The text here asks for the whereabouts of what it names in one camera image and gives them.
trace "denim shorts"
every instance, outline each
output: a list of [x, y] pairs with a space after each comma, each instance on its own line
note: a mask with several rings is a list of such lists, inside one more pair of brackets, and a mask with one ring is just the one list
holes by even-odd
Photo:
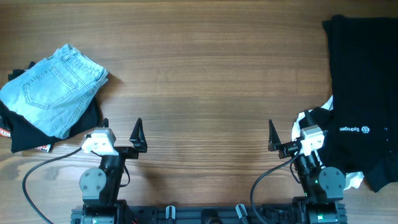
[[0, 90], [0, 100], [48, 136], [65, 139], [108, 71], [65, 44]]

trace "white cloth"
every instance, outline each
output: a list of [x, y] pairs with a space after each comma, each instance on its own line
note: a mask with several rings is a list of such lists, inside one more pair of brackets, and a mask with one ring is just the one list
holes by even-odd
[[[326, 110], [333, 110], [333, 96], [330, 97], [330, 99], [323, 105], [321, 108], [324, 108]], [[300, 125], [299, 121], [305, 117], [304, 112], [301, 112], [298, 114], [296, 122], [293, 124], [293, 129], [292, 129], [292, 140], [300, 137]], [[318, 160], [320, 161], [320, 164], [322, 165], [322, 161], [319, 158], [318, 152], [315, 151], [315, 154], [318, 157]], [[354, 187], [358, 189], [358, 187], [361, 185], [361, 182], [364, 178], [364, 175], [362, 172], [353, 172], [349, 173], [346, 175], [346, 186], [344, 190], [350, 189], [351, 187]]]

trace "white logo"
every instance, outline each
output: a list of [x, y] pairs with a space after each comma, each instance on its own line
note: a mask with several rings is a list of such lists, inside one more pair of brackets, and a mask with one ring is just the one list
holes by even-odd
[[355, 127], [355, 128], [344, 127], [344, 128], [340, 128], [340, 131], [356, 131], [356, 132], [359, 132], [359, 128], [357, 128], [357, 127]]
[[369, 133], [369, 132], [371, 131], [371, 129], [368, 128], [367, 126], [363, 126], [362, 129], [361, 129], [361, 131], [362, 131], [364, 134], [367, 134], [367, 133]]

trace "clothing pile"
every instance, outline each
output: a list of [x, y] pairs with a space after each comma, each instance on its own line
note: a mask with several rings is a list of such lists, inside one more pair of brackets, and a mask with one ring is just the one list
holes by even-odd
[[333, 16], [323, 28], [333, 107], [311, 111], [328, 130], [318, 153], [326, 166], [362, 172], [377, 192], [398, 181], [398, 19]]
[[28, 70], [14, 70], [0, 90], [0, 134], [11, 151], [49, 151], [101, 121], [95, 94], [108, 71], [69, 44]]

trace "wooden tabletop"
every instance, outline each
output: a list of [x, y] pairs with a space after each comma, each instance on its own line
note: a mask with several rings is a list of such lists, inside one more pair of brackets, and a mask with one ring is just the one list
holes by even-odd
[[[116, 145], [130, 146], [136, 119], [144, 122], [148, 153], [126, 162], [132, 181], [119, 198], [130, 205], [248, 205], [257, 177], [283, 162], [267, 151], [268, 119], [288, 141], [297, 114], [332, 94], [321, 22], [334, 14], [396, 17], [397, 9], [392, 1], [0, 4], [0, 82], [72, 44], [110, 71], [97, 97]], [[11, 140], [0, 138], [0, 223], [43, 223], [22, 193], [22, 178], [80, 147], [86, 133], [49, 154], [11, 154]], [[30, 196], [53, 222], [68, 223], [70, 210], [82, 205], [80, 175], [99, 161], [80, 152], [38, 169], [27, 181]], [[397, 191], [398, 184], [376, 194], [365, 184], [345, 191], [349, 222], [396, 223]], [[261, 182], [255, 200], [290, 203], [300, 195], [283, 168]]]

